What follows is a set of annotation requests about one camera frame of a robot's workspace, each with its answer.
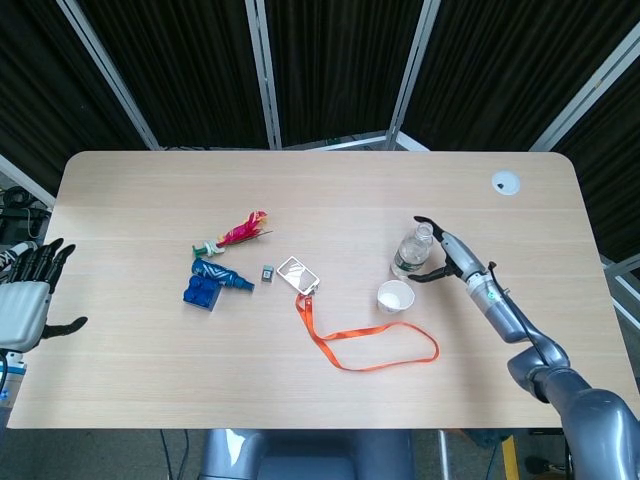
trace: light wood tabletop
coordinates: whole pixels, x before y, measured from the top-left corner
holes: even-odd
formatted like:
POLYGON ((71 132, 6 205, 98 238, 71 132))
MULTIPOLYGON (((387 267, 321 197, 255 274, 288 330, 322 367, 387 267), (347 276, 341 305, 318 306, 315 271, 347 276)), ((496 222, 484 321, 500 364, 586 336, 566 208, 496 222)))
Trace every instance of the light wood tabletop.
MULTIPOLYGON (((412 284, 409 310, 385 316, 376 291, 412 217, 433 218, 496 273, 593 386, 638 396, 580 190, 553 153, 87 152, 70 160, 48 240, 77 244, 52 299, 50 324, 86 315, 71 336, 43 341, 10 419, 13 428, 455 428, 559 426, 520 389, 507 345, 459 279, 412 284), (493 173, 521 191, 499 195, 493 173), (253 210, 273 233, 214 258, 256 284, 224 289, 213 312, 182 301, 192 244, 253 210), (438 340, 440 358, 353 373, 333 367, 263 265, 290 255, 320 277, 316 328, 402 319, 438 340)), ((441 266, 434 247, 424 270, 441 266)), ((409 329, 332 345, 365 366, 427 356, 409 329)))

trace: blue lego brick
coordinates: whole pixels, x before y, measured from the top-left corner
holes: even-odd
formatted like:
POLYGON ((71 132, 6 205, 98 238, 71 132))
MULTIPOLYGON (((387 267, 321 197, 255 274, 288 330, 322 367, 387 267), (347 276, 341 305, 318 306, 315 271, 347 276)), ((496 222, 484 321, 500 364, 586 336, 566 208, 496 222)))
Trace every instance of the blue lego brick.
POLYGON ((184 291, 182 299, 196 307, 213 310, 221 289, 222 286, 215 280, 194 275, 189 279, 189 288, 184 291))

